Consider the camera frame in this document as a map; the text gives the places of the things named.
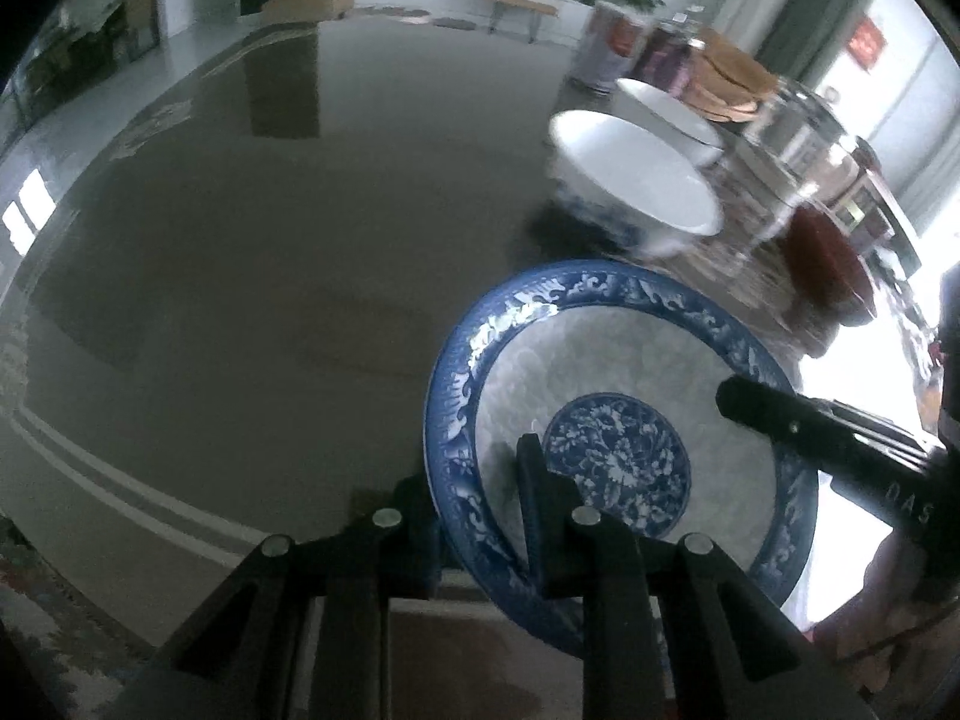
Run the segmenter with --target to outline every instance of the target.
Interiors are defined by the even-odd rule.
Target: bowl
[[[595,111],[550,119],[557,199],[640,257],[675,254],[720,231],[716,195],[688,159],[636,124]]]
[[[843,230],[811,205],[798,208],[781,242],[797,290],[847,327],[877,316],[874,284]]]
[[[712,124],[680,100],[643,81],[619,79],[611,113],[652,132],[696,167],[709,165],[723,153],[723,141]]]

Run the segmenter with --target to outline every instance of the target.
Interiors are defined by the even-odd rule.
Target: cardboard box
[[[328,22],[353,9],[353,0],[267,0],[264,23]]]

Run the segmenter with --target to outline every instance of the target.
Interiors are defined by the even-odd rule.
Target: blue and white plate
[[[584,501],[645,536],[707,533],[784,603],[809,555],[817,473],[720,415],[732,371],[791,391],[736,319],[636,266],[544,266],[477,301],[434,368],[424,451],[448,537],[493,603],[579,654],[581,605],[541,599],[527,576],[514,452],[529,432]]]

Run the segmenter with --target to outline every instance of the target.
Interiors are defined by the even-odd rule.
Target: red bowl
[[[837,322],[857,327],[877,316],[867,266],[829,214],[800,206],[781,249],[798,292]]]

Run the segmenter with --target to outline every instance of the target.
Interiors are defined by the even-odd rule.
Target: double white line
[[[146,514],[146,512],[142,512],[141,509],[118,498],[115,494],[109,490],[105,490],[88,478],[88,476],[85,476],[85,474],[74,469],[73,466],[67,464],[61,459],[58,453],[37,440],[34,433],[25,427],[24,423],[29,423],[37,432],[44,435],[50,442],[53,442],[54,445],[59,447],[59,449],[69,454],[73,459],[79,461],[88,469],[95,471],[97,474],[101,474],[111,480],[115,485],[128,490],[130,493],[153,504],[155,507],[166,509],[167,512],[176,514],[176,516],[181,519],[189,520],[206,528],[208,531],[219,533],[220,536],[226,536],[232,541],[246,545],[259,544],[264,538],[270,535],[270,533],[258,531],[256,528],[242,525],[239,522],[234,522],[224,517],[218,517],[216,514],[210,514],[210,512],[205,512],[202,509],[197,509],[184,503],[184,501],[171,497],[171,495],[161,493],[160,490],[155,490],[150,487],[150,485],[143,484],[143,482],[123,473],[123,471],[114,469],[113,466],[92,455],[83,449],[83,447],[71,442],[68,437],[62,435],[51,425],[44,422],[26,406],[20,406],[17,409],[16,414],[10,419],[11,429],[26,442],[27,446],[30,446],[30,449],[45,459],[51,467],[54,467],[54,469],[61,474],[64,474],[67,479],[74,482],[78,487],[85,490],[98,501],[109,506],[114,512],[122,514],[123,517],[130,519],[132,522],[136,522],[141,528],[150,531],[155,536],[159,536],[165,541],[176,544],[176,546],[192,552],[194,555],[206,557],[208,560],[213,560],[213,562],[217,562],[220,565],[232,568],[243,560],[248,550],[242,553],[223,549],[201,538],[191,536],[189,533],[184,533],[184,531],[156,517],[152,517],[150,514]]]

